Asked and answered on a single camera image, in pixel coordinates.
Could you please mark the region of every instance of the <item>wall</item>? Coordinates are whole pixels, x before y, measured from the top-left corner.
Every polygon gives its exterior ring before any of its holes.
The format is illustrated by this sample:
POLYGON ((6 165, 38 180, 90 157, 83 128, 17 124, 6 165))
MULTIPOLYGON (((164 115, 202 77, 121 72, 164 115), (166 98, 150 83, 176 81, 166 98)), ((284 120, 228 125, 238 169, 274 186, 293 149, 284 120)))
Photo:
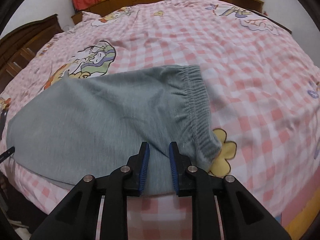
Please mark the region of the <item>wall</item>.
POLYGON ((292 37, 320 67, 320 32, 298 0, 262 0, 269 17, 292 30, 292 37))
POLYGON ((74 26, 71 16, 75 14, 72 0, 24 0, 7 23, 0 38, 17 27, 50 15, 58 14, 61 28, 66 31, 74 26))

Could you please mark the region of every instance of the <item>pink and white checkered pattern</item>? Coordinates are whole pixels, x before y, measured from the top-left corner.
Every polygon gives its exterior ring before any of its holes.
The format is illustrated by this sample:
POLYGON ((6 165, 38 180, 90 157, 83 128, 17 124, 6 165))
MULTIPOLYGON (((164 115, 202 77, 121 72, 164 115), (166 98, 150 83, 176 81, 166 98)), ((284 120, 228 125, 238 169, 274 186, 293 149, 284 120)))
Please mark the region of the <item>pink and white checkered pattern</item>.
MULTIPOLYGON (((6 87, 8 121, 40 93, 48 78, 77 51, 108 41, 116 59, 108 73, 153 66, 199 65, 211 107, 211 125, 237 143, 231 174, 278 215, 319 166, 315 151, 319 98, 308 90, 320 70, 287 31, 217 0, 166 0, 138 5, 130 15, 94 27, 92 20, 56 35, 6 87)), ((4 139, 0 152, 6 150, 4 139)), ((67 194, 14 160, 1 171, 26 198, 49 213, 67 194)), ((128 200, 130 239, 190 239, 188 198, 128 200)))

